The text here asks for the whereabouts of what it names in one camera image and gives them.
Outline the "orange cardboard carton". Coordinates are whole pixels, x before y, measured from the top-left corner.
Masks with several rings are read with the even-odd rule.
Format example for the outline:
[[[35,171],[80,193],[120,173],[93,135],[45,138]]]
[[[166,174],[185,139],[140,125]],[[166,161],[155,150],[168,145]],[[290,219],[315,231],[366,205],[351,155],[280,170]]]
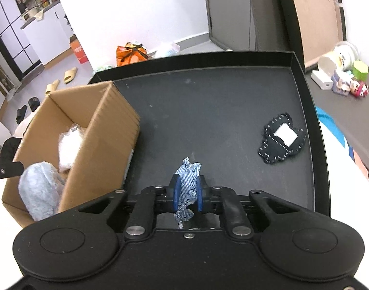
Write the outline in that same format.
[[[74,55],[77,57],[80,64],[84,64],[89,61],[78,39],[70,40],[69,46],[74,52]]]

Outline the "brown cardboard box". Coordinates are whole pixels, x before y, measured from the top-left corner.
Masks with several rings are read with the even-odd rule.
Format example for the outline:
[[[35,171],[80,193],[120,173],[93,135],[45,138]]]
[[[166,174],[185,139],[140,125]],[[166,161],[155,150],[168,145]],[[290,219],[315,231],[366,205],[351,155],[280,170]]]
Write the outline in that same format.
[[[64,177],[57,212],[122,188],[140,132],[140,116],[111,81],[50,93],[13,159],[47,162]]]

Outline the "black shallow tray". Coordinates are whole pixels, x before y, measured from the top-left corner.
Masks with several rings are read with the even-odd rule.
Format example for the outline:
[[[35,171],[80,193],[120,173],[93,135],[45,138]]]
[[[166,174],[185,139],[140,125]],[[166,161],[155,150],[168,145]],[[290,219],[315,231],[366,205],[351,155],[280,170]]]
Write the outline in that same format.
[[[208,52],[95,73],[112,81],[140,116],[125,188],[167,185],[184,159],[201,164],[211,187],[239,195],[262,190],[331,213],[322,131],[299,60],[292,52]],[[276,164],[258,155],[264,127],[287,113],[306,141]]]

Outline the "green hexagonal box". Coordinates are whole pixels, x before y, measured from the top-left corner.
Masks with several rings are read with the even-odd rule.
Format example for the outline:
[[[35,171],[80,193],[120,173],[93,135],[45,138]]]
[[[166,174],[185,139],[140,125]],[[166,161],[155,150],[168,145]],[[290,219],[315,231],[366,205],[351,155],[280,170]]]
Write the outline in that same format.
[[[368,78],[369,68],[368,65],[361,61],[356,60],[352,66],[352,74],[357,80],[366,81]]]

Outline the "black stitched fabric patch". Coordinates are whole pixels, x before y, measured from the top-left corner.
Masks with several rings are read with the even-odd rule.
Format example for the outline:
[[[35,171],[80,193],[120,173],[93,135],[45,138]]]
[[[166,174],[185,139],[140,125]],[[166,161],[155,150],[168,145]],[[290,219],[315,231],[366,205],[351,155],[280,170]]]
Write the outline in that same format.
[[[284,162],[300,153],[306,138],[306,131],[295,128],[288,113],[281,113],[264,126],[263,139],[257,153],[265,164]]]

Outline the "red pink figurine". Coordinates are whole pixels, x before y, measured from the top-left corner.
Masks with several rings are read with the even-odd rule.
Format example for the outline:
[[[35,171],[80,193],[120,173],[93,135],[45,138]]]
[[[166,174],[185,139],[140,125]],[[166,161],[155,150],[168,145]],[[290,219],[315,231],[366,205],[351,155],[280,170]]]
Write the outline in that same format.
[[[350,84],[350,92],[357,98],[363,98],[368,95],[369,86],[361,80],[353,80]]]

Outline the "clear bag of white beads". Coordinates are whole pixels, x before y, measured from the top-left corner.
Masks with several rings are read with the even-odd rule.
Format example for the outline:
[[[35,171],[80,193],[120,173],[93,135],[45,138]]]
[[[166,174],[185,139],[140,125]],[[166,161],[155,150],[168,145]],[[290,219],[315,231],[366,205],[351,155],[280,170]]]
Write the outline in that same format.
[[[72,169],[84,139],[84,129],[73,124],[67,132],[58,138],[58,170],[65,173]]]

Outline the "black slipper pair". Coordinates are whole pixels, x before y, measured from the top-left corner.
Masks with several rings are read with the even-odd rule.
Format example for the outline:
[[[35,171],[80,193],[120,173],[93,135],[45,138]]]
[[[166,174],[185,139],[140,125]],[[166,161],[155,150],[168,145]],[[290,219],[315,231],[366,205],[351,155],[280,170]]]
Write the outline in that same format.
[[[31,112],[34,112],[40,106],[40,104],[41,102],[39,98],[37,97],[30,98],[28,100],[28,105],[23,105],[16,111],[16,123],[20,124],[24,120],[28,108],[30,108]]]

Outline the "grey low table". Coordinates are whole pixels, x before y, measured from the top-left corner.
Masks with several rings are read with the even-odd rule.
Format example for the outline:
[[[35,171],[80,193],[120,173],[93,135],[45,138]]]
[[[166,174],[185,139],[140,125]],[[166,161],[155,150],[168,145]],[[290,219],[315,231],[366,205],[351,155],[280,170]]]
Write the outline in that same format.
[[[311,79],[310,72],[305,75],[305,78],[315,105],[333,118],[363,163],[369,168],[369,94],[361,99],[352,95],[341,96],[330,90],[320,89]]]

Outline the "grey door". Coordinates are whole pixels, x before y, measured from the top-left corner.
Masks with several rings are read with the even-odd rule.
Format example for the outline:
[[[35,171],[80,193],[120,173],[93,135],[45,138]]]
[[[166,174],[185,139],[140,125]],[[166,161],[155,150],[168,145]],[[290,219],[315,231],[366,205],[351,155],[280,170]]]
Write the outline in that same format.
[[[279,0],[206,0],[211,40],[232,51],[289,49]]]

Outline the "grey-blue fluffy plush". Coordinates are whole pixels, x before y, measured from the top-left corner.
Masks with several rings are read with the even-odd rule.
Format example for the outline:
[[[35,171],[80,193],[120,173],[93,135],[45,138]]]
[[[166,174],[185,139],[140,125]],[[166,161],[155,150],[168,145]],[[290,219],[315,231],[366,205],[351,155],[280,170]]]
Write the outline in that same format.
[[[18,182],[18,192],[34,221],[58,212],[65,184],[66,180],[48,162],[38,162],[24,170]]]

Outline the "blue knitted cloth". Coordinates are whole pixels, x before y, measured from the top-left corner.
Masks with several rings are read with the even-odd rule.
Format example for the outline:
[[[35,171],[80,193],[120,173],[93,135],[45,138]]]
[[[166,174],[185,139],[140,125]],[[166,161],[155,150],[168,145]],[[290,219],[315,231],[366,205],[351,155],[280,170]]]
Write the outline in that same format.
[[[197,180],[201,168],[202,165],[199,162],[191,163],[189,158],[186,157],[176,170],[176,174],[180,176],[181,189],[174,218],[180,229],[183,229],[184,223],[194,216],[194,212],[189,210],[188,207],[197,201]]]

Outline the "yellow slipper right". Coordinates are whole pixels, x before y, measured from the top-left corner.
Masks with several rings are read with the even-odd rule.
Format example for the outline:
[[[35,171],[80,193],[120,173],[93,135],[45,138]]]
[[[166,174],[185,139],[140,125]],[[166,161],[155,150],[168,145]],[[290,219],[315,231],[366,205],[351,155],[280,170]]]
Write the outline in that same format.
[[[64,84],[68,84],[74,80],[75,76],[77,74],[77,68],[72,67],[71,69],[65,71],[64,74]]]

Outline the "yellow slipper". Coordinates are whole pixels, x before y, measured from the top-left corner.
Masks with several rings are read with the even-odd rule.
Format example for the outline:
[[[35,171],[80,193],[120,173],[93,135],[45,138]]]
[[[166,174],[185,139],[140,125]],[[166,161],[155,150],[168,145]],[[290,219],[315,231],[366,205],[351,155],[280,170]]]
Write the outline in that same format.
[[[77,74],[77,68],[72,67],[71,69],[65,71],[64,74],[64,84],[68,84],[74,80],[75,76]]]
[[[58,85],[60,84],[60,80],[56,79],[53,82],[51,82],[50,84],[48,84],[46,86],[46,91],[45,94],[49,95],[51,92],[55,91],[58,88]]]

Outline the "white blanket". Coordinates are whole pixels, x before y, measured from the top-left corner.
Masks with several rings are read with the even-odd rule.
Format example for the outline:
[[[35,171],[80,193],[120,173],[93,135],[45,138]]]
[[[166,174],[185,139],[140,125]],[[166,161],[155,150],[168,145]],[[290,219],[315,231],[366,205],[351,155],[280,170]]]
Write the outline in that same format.
[[[369,253],[369,170],[335,121],[316,107],[329,170],[331,216],[355,228]]]

